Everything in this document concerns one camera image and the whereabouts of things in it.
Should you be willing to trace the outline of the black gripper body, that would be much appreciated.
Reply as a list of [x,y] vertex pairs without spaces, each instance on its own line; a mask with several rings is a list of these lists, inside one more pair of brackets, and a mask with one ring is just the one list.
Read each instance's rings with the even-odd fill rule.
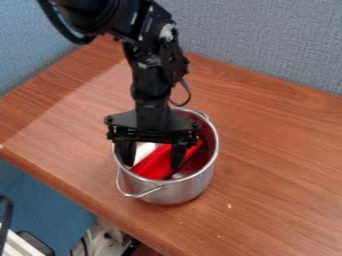
[[167,104],[157,108],[138,106],[134,110],[105,117],[107,138],[117,142],[139,141],[162,144],[198,144],[199,123]]

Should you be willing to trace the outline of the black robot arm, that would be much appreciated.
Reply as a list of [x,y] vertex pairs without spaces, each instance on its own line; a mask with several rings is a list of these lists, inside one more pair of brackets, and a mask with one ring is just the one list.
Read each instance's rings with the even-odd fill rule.
[[122,42],[133,70],[135,109],[105,118],[118,158],[133,165],[139,142],[169,144],[170,167],[178,168],[198,143],[199,126],[171,109],[171,90],[186,83],[190,63],[171,13],[155,0],[36,1],[73,43],[86,45],[105,34]]

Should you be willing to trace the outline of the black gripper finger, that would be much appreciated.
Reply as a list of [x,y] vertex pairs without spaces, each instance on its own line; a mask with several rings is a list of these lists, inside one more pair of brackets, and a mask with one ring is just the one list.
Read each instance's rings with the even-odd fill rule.
[[181,166],[186,156],[187,149],[189,147],[185,143],[177,143],[173,145],[171,147],[171,168],[173,169],[177,169]]
[[117,143],[117,155],[126,165],[133,166],[135,161],[135,143],[133,141],[119,141]]

